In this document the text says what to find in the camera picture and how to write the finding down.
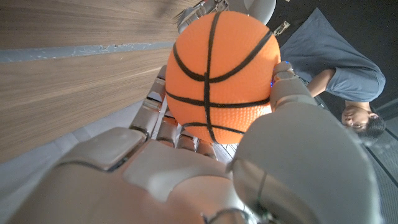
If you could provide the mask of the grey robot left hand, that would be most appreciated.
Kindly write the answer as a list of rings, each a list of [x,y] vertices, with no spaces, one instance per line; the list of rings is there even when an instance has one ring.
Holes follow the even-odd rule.
[[[184,9],[175,17],[175,20],[179,33],[204,15],[221,11],[240,12],[254,17],[266,25],[271,19],[275,7],[276,0],[202,0],[194,6]]]

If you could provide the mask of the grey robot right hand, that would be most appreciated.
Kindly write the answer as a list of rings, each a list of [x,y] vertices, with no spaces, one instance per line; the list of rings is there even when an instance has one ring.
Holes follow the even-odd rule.
[[[129,128],[77,144],[10,223],[382,223],[373,166],[360,140],[317,106],[288,62],[274,70],[270,114],[232,161],[177,131],[161,70]]]

